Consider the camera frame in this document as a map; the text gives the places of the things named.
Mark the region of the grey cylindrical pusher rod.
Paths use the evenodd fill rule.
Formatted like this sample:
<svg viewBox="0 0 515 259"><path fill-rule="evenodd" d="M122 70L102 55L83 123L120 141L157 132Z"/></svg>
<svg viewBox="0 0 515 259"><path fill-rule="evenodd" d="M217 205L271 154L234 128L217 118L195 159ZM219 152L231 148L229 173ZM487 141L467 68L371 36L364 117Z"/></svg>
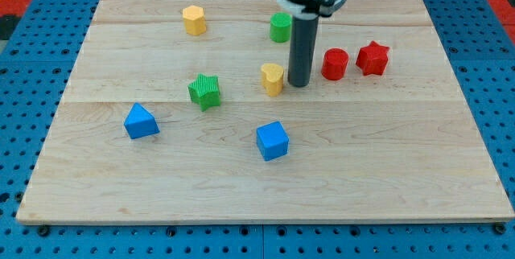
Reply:
<svg viewBox="0 0 515 259"><path fill-rule="evenodd" d="M302 88L309 84L318 24L318 18L292 19L287 79L294 87Z"/></svg>

